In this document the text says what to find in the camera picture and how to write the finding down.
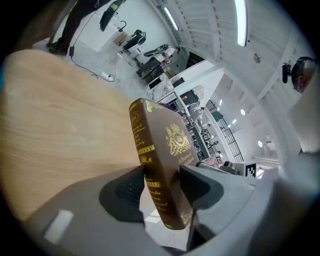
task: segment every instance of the black railing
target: black railing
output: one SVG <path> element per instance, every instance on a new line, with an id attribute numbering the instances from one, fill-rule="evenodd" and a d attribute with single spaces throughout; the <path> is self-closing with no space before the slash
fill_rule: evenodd
<path id="1" fill-rule="evenodd" d="M 236 162 L 241 162 L 243 161 L 243 157 L 242 154 L 240 152 L 240 149 L 238 147 L 238 144 L 235 140 L 235 137 L 233 136 L 232 132 L 230 131 L 230 129 L 228 128 L 228 125 L 226 123 L 226 121 L 223 119 L 223 117 L 221 117 L 219 115 L 219 112 L 216 108 L 216 105 L 209 100 L 208 103 L 205 105 L 207 107 L 207 109 L 210 111 L 210 113 L 212 114 L 213 118 L 216 120 L 216 122 L 218 123 L 230 149 L 232 152 L 232 155 L 234 157 L 234 160 Z"/>

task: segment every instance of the brown book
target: brown book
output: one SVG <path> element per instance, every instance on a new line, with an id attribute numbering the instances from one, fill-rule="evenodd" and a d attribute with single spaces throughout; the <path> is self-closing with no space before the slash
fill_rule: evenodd
<path id="1" fill-rule="evenodd" d="M 164 225 L 184 229 L 192 208 L 180 188 L 179 166 L 199 161 L 181 116 L 155 102 L 140 98 L 129 108 L 138 157 L 144 178 Z"/>

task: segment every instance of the desk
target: desk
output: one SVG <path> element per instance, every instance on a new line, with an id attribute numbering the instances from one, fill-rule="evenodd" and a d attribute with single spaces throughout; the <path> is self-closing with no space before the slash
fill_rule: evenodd
<path id="1" fill-rule="evenodd" d="M 131 102 L 58 57 L 10 55 L 0 97 L 1 188 L 20 220 L 70 184 L 140 165 Z"/>

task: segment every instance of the book spine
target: book spine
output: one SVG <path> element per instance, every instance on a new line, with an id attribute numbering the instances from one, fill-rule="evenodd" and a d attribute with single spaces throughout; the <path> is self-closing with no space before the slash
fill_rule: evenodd
<path id="1" fill-rule="evenodd" d="M 144 100 L 138 99 L 129 108 L 130 121 L 140 164 L 144 166 L 144 179 L 163 224 L 172 230 L 185 228 L 176 208 L 171 191 L 163 175 L 149 130 Z"/>

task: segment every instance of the light wood tabletop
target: light wood tabletop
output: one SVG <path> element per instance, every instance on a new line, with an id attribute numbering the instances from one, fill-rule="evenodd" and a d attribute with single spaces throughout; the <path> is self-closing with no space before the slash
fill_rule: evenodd
<path id="1" fill-rule="evenodd" d="M 0 181 L 25 220 L 70 184 L 138 166 L 128 101 L 51 54 L 10 55 L 0 91 Z"/>

